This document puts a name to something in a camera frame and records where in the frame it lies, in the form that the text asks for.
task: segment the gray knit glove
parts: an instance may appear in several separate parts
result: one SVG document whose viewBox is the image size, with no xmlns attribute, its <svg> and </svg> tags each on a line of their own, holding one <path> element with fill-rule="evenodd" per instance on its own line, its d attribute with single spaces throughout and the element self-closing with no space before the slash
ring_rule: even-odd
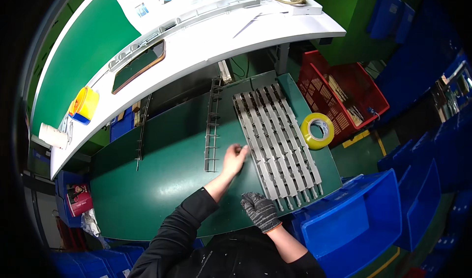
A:
<svg viewBox="0 0 472 278">
<path fill-rule="evenodd" d="M 251 221 L 267 233 L 282 224 L 277 218 L 275 205 L 264 195 L 255 192 L 248 192 L 241 195 L 241 205 L 246 210 Z"/>
</svg>

